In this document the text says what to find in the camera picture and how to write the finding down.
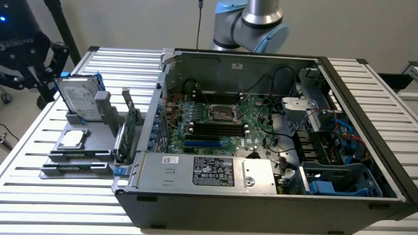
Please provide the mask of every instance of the slotted metal table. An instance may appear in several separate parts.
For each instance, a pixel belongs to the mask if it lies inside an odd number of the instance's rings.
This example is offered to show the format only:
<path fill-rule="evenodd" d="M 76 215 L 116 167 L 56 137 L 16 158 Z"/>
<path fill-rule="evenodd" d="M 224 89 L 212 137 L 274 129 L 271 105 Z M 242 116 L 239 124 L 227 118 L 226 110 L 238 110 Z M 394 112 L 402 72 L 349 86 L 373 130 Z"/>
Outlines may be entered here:
<path fill-rule="evenodd" d="M 417 116 L 369 65 L 330 59 L 362 109 L 418 184 Z M 84 55 L 73 73 L 100 71 L 111 102 L 127 111 L 122 88 L 131 89 L 135 105 L 147 112 L 160 72 L 160 51 L 100 48 Z M 67 107 L 59 96 L 36 118 L 0 165 L 0 234 L 212 234 L 194 231 L 140 230 L 134 227 L 111 192 L 112 180 L 40 180 L 65 126 Z M 415 235 L 418 214 L 402 221 L 381 221 L 357 235 Z"/>

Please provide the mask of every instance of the floor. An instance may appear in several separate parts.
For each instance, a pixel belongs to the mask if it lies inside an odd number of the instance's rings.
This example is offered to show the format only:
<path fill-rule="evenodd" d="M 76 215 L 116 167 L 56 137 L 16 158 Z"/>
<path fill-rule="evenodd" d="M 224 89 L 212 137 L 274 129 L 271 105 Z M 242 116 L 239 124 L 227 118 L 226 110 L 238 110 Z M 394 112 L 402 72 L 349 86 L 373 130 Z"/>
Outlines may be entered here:
<path fill-rule="evenodd" d="M 33 120 L 40 114 L 40 109 L 36 106 L 36 99 L 39 94 L 32 93 L 28 89 L 17 91 L 15 89 L 5 88 L 12 94 L 13 101 L 9 104 L 0 102 L 0 123 L 4 124 L 11 132 L 21 138 Z M 0 135 L 5 132 L 5 128 L 0 126 Z M 7 140 L 15 146 L 17 141 L 8 135 Z M 8 153 L 0 149 L 0 163 L 5 159 Z"/>

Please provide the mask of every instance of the warning symbols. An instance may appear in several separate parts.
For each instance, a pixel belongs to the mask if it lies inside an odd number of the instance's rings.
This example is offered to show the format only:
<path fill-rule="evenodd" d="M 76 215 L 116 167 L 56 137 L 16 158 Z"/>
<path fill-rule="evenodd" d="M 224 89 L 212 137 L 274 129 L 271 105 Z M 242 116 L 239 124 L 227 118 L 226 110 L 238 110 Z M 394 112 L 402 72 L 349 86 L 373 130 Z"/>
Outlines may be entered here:
<path fill-rule="evenodd" d="M 234 187 L 232 158 L 195 157 L 192 183 L 202 186 Z"/>

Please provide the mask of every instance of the black ram slot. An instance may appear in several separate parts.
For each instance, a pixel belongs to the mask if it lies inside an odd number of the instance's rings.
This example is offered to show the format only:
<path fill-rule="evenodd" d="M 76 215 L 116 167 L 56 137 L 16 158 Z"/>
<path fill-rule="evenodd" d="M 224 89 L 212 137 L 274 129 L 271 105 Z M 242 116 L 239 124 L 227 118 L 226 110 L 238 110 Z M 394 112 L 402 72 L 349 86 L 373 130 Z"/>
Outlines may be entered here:
<path fill-rule="evenodd" d="M 210 104 L 236 104 L 239 102 L 239 96 L 236 94 L 204 94 L 204 96 L 202 94 L 196 94 L 195 102 Z"/>
<path fill-rule="evenodd" d="M 192 141 L 220 141 L 219 136 L 186 135 L 184 139 Z"/>
<path fill-rule="evenodd" d="M 208 136 L 244 136 L 244 129 L 243 125 L 196 123 L 192 134 Z"/>

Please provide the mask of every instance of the green circuit board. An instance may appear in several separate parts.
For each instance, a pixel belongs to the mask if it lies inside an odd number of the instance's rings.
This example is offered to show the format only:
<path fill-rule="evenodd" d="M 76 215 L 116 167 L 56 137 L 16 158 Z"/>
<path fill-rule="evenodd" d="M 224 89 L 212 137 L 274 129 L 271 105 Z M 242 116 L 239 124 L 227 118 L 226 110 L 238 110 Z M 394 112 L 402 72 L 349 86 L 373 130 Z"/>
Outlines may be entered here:
<path fill-rule="evenodd" d="M 260 106 L 260 103 L 256 105 L 255 102 L 263 102 L 263 98 L 259 98 L 256 95 L 247 96 L 236 105 L 195 103 L 187 97 L 176 100 L 175 103 L 171 104 L 172 112 L 168 114 L 170 139 L 167 152 L 176 154 L 188 153 L 244 157 L 244 154 L 248 154 L 248 151 L 254 148 L 263 149 L 263 139 L 266 138 L 270 142 L 274 137 L 260 130 L 260 122 L 258 118 L 259 115 L 262 118 L 267 118 L 270 113 L 268 109 L 263 110 L 263 105 Z M 235 106 L 236 121 L 232 121 L 230 117 L 222 118 L 220 116 L 216 117 L 214 115 L 214 120 L 211 121 L 211 106 L 220 109 L 223 107 Z M 188 132 L 188 124 L 191 121 L 195 121 L 196 123 L 230 123 L 248 125 L 247 130 L 250 133 L 247 133 L 246 136 L 220 136 L 220 147 L 192 147 L 192 152 L 184 152 L 184 149 L 187 149 L 187 146 L 184 146 L 186 135 L 191 135 Z M 263 125 L 263 129 L 272 132 L 271 125 Z"/>

